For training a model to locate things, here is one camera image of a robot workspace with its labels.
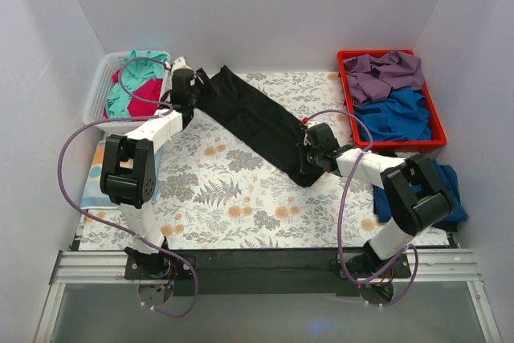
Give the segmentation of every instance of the white wall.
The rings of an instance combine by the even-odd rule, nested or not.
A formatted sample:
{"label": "white wall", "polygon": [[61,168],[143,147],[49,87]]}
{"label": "white wall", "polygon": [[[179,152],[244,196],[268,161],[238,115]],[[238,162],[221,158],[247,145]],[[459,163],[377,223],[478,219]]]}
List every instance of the white wall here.
{"label": "white wall", "polygon": [[505,342],[514,341],[514,0],[440,0],[414,47],[449,136],[475,251]]}
{"label": "white wall", "polygon": [[[79,218],[61,198],[56,163],[103,50],[76,0],[0,0],[0,341],[28,342],[59,249]],[[77,141],[65,178],[84,187],[98,133]]]}
{"label": "white wall", "polygon": [[412,47],[438,0],[79,0],[107,52],[183,54],[213,71],[335,69],[348,47]]}

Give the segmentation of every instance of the red plastic bin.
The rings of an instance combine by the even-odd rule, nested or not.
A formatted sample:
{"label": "red plastic bin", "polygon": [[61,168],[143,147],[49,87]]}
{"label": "red plastic bin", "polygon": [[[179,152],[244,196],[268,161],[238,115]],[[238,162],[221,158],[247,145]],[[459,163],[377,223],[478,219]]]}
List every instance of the red plastic bin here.
{"label": "red plastic bin", "polygon": [[[360,50],[360,51],[339,51],[337,53],[337,60],[339,62],[339,70],[341,79],[343,81],[343,92],[345,93],[345,104],[348,112],[355,114],[353,110],[352,97],[350,96],[350,89],[348,85],[348,79],[346,78],[345,65],[343,61],[345,59],[354,58],[356,56],[370,54],[375,58],[380,58],[390,50]],[[414,54],[411,50],[400,50],[406,52],[407,54]],[[441,125],[441,121],[435,111],[434,103],[432,102],[432,98],[430,98],[430,93],[428,92],[428,87],[426,83],[423,85],[423,95],[426,97],[425,108],[430,111],[430,120],[428,121],[428,126],[432,131],[432,139],[429,141],[375,141],[373,144],[372,150],[396,150],[396,151],[419,151],[421,153],[431,151],[433,149],[440,148],[447,143],[447,137],[444,134],[443,126]],[[355,144],[360,147],[366,147],[369,142],[364,141],[361,138],[361,134],[359,133],[357,122],[353,119],[349,120],[350,127],[352,128],[353,139],[355,140]]]}

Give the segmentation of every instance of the blue towel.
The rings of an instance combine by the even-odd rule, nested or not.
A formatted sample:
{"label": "blue towel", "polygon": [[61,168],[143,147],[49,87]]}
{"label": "blue towel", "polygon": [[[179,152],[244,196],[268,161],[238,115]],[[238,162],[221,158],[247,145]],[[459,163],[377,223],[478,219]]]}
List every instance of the blue towel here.
{"label": "blue towel", "polygon": [[[375,141],[431,140],[430,112],[423,107],[425,96],[412,88],[390,93],[386,100],[355,108],[355,115],[368,127]],[[361,138],[368,135],[359,127]]]}
{"label": "blue towel", "polygon": [[[457,173],[449,165],[440,165],[436,160],[430,161],[432,162],[432,165],[435,167],[435,169],[438,171],[439,175],[444,181],[444,185],[447,186],[447,189],[451,193],[451,197],[455,201],[455,210],[452,213],[450,213],[446,218],[444,218],[442,222],[462,223],[466,221],[467,213],[460,203]],[[413,190],[415,192],[419,192],[421,190],[421,187],[413,186]],[[375,214],[378,215],[378,221],[380,223],[387,223],[391,219],[391,209],[387,201],[386,192],[381,188],[377,188],[376,186],[373,187],[373,207]]]}

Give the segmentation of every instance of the white basket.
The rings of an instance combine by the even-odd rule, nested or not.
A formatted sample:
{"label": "white basket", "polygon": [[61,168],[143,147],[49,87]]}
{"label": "white basket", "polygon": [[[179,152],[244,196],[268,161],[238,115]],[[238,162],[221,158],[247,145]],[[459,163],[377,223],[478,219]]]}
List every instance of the white basket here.
{"label": "white basket", "polygon": [[[169,61],[169,53],[164,51],[159,52],[167,54],[167,60]],[[96,70],[95,80],[93,80],[93,85],[89,91],[89,95],[86,100],[86,107],[84,108],[84,113],[82,115],[82,121],[85,124],[105,118],[104,109],[105,104],[107,103],[107,96],[114,87],[112,75],[120,69],[121,65],[124,63],[124,59],[128,58],[130,53],[131,51],[113,52],[112,54],[107,54],[100,62],[100,66],[98,67],[98,70]],[[162,80],[161,95],[165,89],[168,74],[169,71],[165,70],[164,79]],[[106,124],[99,124],[96,127],[104,130],[107,134],[126,134],[138,126],[141,126],[142,123],[143,121],[108,122]]]}

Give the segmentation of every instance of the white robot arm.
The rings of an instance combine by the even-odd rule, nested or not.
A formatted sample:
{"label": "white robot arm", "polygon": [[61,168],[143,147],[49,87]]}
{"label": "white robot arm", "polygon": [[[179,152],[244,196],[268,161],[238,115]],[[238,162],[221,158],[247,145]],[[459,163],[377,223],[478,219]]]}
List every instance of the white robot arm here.
{"label": "white robot arm", "polygon": [[[202,69],[191,70],[184,59],[179,58],[172,66],[172,89],[161,98],[162,102],[168,97],[171,99],[173,111],[157,110],[156,115],[161,117],[147,120],[124,136],[111,135],[105,142],[101,191],[118,206],[128,227],[139,238],[163,248],[167,248],[167,242],[150,201],[157,186],[154,156],[190,123],[198,99],[205,94],[217,94],[206,73]],[[131,169],[121,166],[121,162],[128,159],[133,160]],[[162,269],[167,267],[166,257],[139,239],[135,240],[134,248],[125,248],[125,252],[154,277],[160,277]]]}
{"label": "white robot arm", "polygon": [[[340,147],[325,123],[312,122],[304,129],[304,143],[299,144],[306,160],[302,167],[317,165],[340,177],[348,176],[363,151],[351,145]],[[364,261],[370,272],[455,209],[443,180],[421,154],[405,159],[364,153],[353,176],[384,189],[392,214],[392,219],[364,245],[361,263]],[[413,191],[413,186],[420,187],[418,192]]]}

